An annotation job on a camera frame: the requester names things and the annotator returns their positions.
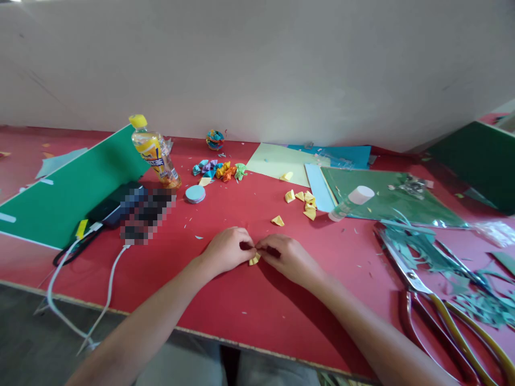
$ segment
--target scissor handle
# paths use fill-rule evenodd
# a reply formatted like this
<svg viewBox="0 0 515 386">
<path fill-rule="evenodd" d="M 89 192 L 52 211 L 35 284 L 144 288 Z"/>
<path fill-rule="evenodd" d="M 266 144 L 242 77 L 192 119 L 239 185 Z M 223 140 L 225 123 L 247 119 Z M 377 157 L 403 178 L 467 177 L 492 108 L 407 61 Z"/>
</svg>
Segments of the scissor handle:
<svg viewBox="0 0 515 386">
<path fill-rule="evenodd" d="M 405 290 L 401 293 L 401 323 L 404 328 L 404 331 L 408 338 L 415 343 L 418 348 L 420 348 L 423 352 L 425 352 L 435 363 L 438 363 L 431 354 L 426 350 L 422 342 L 420 341 L 415 328 L 413 327 L 413 320 L 411 319 L 411 306 L 414 301 L 417 310 L 420 315 L 424 318 L 427 325 L 433 330 L 438 341 L 444 346 L 448 352 L 452 353 L 450 355 L 451 359 L 453 359 L 457 368 L 460 370 L 460 373 L 463 377 L 462 384 L 466 384 L 468 386 L 481 386 L 481 382 L 477 377 L 476 373 L 472 366 L 467 362 L 461 351 L 456 347 L 454 342 L 449 338 L 449 336 L 444 332 L 444 330 L 440 327 L 437 321 L 431 316 L 431 314 L 426 310 L 426 308 L 420 302 L 418 298 L 418 294 L 416 292 L 412 292 L 409 290 Z"/>
<path fill-rule="evenodd" d="M 458 329 L 458 326 L 456 326 L 456 323 L 452 319 L 451 314 L 447 310 L 447 307 L 445 307 L 445 304 L 442 302 L 442 300 L 438 296 L 436 296 L 436 294 L 434 294 L 434 293 L 430 293 L 430 294 L 428 294 L 428 296 L 432 300 L 436 309 L 438 310 L 438 314 L 440 315 L 440 318 L 442 319 L 445 326 L 447 327 L 447 330 L 451 334 L 451 336 L 454 339 L 454 341 L 456 342 L 456 344 L 459 346 L 460 351 L 467 358 L 467 360 L 472 365 L 474 370 L 476 370 L 476 372 L 479 374 L 479 377 L 481 378 L 483 383 L 487 386 L 497 386 L 497 383 L 495 383 L 494 380 L 490 377 L 490 375 L 488 375 L 486 370 L 483 368 L 483 366 L 481 366 L 481 364 L 477 360 L 476 356 L 474 355 L 474 353 L 468 346 L 463 335 L 461 334 L 460 330 Z"/>
<path fill-rule="evenodd" d="M 501 363 L 501 369 L 504 371 L 506 378 L 508 380 L 509 385 L 515 385 L 515 366 L 510 358 L 506 355 L 504 350 L 492 339 L 490 335 L 486 333 L 479 325 L 474 322 L 471 318 L 469 318 L 465 313 L 461 312 L 458 308 L 456 308 L 453 304 L 444 301 L 445 306 L 452 311 L 457 317 L 467 324 L 488 346 L 490 351 L 497 357 L 498 361 Z"/>
</svg>

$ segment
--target yellow bottle cap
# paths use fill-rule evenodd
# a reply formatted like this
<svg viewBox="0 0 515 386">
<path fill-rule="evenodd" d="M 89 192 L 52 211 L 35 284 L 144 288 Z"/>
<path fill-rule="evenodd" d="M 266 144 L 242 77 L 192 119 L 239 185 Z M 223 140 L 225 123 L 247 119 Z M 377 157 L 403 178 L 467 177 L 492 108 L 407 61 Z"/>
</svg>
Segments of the yellow bottle cap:
<svg viewBox="0 0 515 386">
<path fill-rule="evenodd" d="M 129 122 L 135 129 L 146 127 L 148 125 L 145 116 L 142 114 L 131 115 L 129 117 Z"/>
</svg>

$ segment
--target human hand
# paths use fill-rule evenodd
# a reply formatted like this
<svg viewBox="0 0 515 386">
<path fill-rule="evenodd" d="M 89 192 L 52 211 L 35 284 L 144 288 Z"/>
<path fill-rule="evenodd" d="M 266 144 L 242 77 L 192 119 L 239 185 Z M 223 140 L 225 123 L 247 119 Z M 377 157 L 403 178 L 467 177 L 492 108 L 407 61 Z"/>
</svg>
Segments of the human hand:
<svg viewBox="0 0 515 386">
<path fill-rule="evenodd" d="M 240 243 L 249 249 L 243 250 Z M 198 258 L 215 277 L 249 261 L 256 254 L 254 242 L 245 228 L 232 227 L 218 233 Z"/>
<path fill-rule="evenodd" d="M 286 235 L 268 235 L 256 244 L 256 248 L 268 264 L 307 290 L 326 275 L 303 246 Z"/>
</svg>

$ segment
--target white cap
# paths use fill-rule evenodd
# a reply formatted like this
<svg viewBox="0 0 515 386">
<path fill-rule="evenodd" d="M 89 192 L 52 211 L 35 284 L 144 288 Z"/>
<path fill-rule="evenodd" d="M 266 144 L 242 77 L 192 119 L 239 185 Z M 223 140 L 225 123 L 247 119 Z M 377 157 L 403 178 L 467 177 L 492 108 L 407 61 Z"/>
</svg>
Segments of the white cap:
<svg viewBox="0 0 515 386">
<path fill-rule="evenodd" d="M 376 194 L 370 188 L 364 186 L 358 186 L 349 194 L 349 200 L 357 205 L 362 205 L 366 203 L 369 199 L 371 199 Z"/>
</svg>

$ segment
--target red table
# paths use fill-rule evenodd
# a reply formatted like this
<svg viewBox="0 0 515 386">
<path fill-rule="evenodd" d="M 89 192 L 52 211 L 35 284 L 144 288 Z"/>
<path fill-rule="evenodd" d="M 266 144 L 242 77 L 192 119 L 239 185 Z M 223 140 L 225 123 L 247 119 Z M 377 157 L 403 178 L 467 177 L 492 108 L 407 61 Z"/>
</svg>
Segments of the red table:
<svg viewBox="0 0 515 386">
<path fill-rule="evenodd" d="M 16 176 L 9 180 L 2 178 L 1 199 L 7 198 L 6 191 L 11 195 L 21 185 L 34 181 L 41 166 L 42 151 L 59 155 L 91 146 L 108 135 L 57 129 L 0 129 L 0 143 L 6 146 L 0 151 L 12 152 L 10 159 L 0 161 L 0 176 Z M 287 204 L 284 200 L 288 190 L 293 188 L 298 192 L 306 188 L 252 172 L 239 184 L 235 180 L 228 183 L 217 180 L 206 187 L 207 196 L 203 202 L 188 204 L 183 200 L 185 187 L 198 182 L 198 177 L 191 174 L 192 167 L 202 159 L 218 157 L 207 148 L 204 140 L 173 140 L 172 159 L 182 177 L 183 188 L 178 191 L 176 207 L 169 210 L 149 245 L 133 246 L 122 256 L 114 277 L 113 310 L 132 312 L 200 254 L 216 233 L 236 225 L 247 228 L 254 241 L 270 233 L 284 233 L 297 239 L 324 269 L 378 315 L 401 329 L 398 304 L 403 283 L 375 240 L 372 233 L 375 221 L 345 218 L 334 223 L 318 212 L 316 220 L 311 222 L 303 215 L 302 202 L 296 200 Z M 51 143 L 51 146 L 43 148 L 43 143 Z M 257 146 L 257 143 L 226 141 L 223 151 L 227 158 L 220 158 L 220 161 L 246 163 Z M 435 195 L 470 222 L 502 218 L 496 211 L 468 197 L 456 198 L 453 194 L 463 192 L 465 185 L 455 181 L 437 164 L 421 165 L 408 157 L 384 154 L 373 169 L 411 172 L 434 180 Z M 156 180 L 150 170 L 142 183 L 158 187 Z M 278 214 L 285 222 L 284 227 L 270 222 Z M 513 219 L 503 220 L 515 226 Z M 497 250 L 471 231 L 439 229 L 437 236 L 458 256 L 471 258 L 473 261 L 467 265 L 473 270 L 483 268 L 491 261 L 485 252 Z M 119 231 L 104 231 L 80 258 L 63 268 L 54 287 L 56 297 L 103 307 L 111 266 L 122 245 Z M 0 250 L 0 283 L 43 293 L 48 281 L 39 289 L 37 287 L 52 270 L 56 251 L 6 235 L 0 235 Z M 515 255 L 515 248 L 504 251 Z M 419 274 L 433 291 L 443 299 L 448 298 L 443 293 L 445 279 L 442 276 L 421 271 Z M 418 317 L 415 322 L 440 364 L 459 376 L 443 348 Z M 515 333 L 507 328 L 500 331 L 484 328 L 514 360 Z M 264 261 L 256 266 L 241 265 L 207 284 L 184 313 L 178 329 L 356 379 L 376 380 L 332 314 L 312 295 L 286 280 Z M 470 338 L 466 329 L 463 332 Z M 476 339 L 470 339 L 494 379 L 502 383 L 502 376 L 491 356 Z"/>
</svg>

